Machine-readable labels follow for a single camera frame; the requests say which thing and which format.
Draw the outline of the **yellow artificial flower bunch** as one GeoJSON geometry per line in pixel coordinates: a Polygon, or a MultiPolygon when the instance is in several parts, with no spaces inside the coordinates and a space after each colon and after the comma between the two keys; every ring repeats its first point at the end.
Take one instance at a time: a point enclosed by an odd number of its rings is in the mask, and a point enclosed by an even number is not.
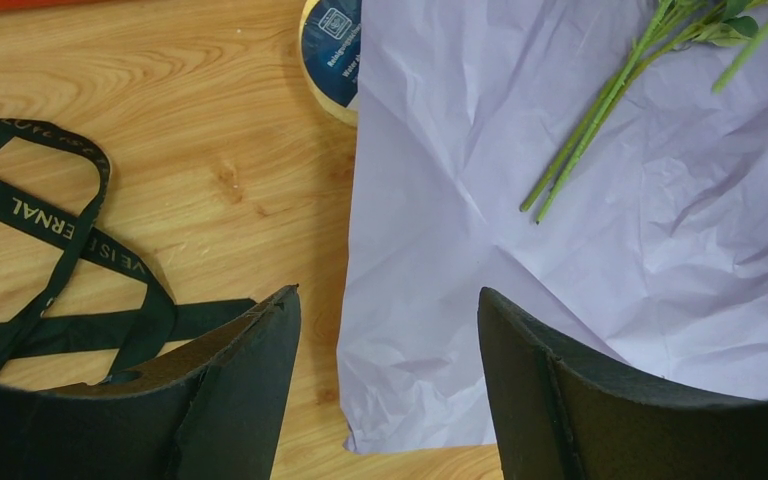
{"type": "Polygon", "coordinates": [[[622,65],[609,77],[583,113],[565,142],[547,164],[528,195],[519,206],[527,212],[542,195],[546,198],[534,214],[541,223],[556,197],[569,180],[603,124],[635,80],[656,60],[692,45],[736,48],[740,51],[747,37],[768,20],[768,6],[746,9],[735,17],[724,18],[727,1],[663,0],[656,3],[648,24],[631,42],[622,65]]]}

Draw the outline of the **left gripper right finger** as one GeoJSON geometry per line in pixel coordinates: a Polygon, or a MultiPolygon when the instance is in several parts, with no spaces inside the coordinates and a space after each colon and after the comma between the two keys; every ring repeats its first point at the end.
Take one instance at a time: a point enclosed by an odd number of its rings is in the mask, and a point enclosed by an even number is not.
{"type": "Polygon", "coordinates": [[[477,312],[507,479],[768,479],[768,400],[633,368],[495,289],[477,312]]]}

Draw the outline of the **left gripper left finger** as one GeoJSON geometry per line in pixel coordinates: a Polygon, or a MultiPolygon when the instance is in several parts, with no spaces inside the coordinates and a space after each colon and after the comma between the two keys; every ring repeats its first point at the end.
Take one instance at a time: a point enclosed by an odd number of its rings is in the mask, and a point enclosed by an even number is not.
{"type": "Polygon", "coordinates": [[[267,479],[300,330],[287,285],[108,382],[0,384],[0,479],[267,479]]]}

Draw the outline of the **pink purple wrapping paper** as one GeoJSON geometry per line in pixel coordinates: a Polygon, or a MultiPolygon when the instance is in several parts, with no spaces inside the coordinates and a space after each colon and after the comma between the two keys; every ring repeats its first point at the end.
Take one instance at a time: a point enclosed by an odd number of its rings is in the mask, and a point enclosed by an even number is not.
{"type": "Polygon", "coordinates": [[[526,197],[650,1],[367,1],[337,346],[356,454],[494,442],[491,287],[631,366],[768,399],[768,39],[633,82],[545,219],[526,197]]]}

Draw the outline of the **pink artificial flower stem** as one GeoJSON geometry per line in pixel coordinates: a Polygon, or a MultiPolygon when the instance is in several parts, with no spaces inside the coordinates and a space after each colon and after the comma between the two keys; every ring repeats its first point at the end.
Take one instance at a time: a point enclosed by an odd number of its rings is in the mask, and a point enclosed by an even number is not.
{"type": "MultiPolygon", "coordinates": [[[[768,6],[768,1],[727,1],[726,9],[724,11],[724,18],[729,20],[746,9],[752,9],[762,5],[768,6]]],[[[727,84],[736,76],[738,71],[748,62],[748,60],[756,53],[760,46],[768,39],[768,20],[764,25],[757,27],[752,35],[745,35],[745,37],[747,37],[747,40],[745,45],[742,47],[742,50],[735,56],[732,63],[712,84],[711,91],[714,94],[719,94],[724,90],[727,84]]]]}

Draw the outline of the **black printed ribbon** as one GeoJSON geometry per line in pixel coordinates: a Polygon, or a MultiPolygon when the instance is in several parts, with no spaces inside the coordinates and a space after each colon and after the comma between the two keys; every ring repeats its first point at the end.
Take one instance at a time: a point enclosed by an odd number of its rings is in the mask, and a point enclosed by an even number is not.
{"type": "Polygon", "coordinates": [[[14,139],[87,160],[99,186],[74,215],[0,180],[0,222],[61,251],[45,287],[10,320],[0,323],[0,372],[17,358],[114,350],[114,376],[155,358],[169,342],[192,340],[243,315],[251,298],[178,305],[147,263],[96,226],[107,194],[112,164],[90,139],[40,120],[0,118],[0,150],[14,139]],[[76,267],[86,261],[133,279],[146,288],[136,309],[49,316],[76,267]]]}

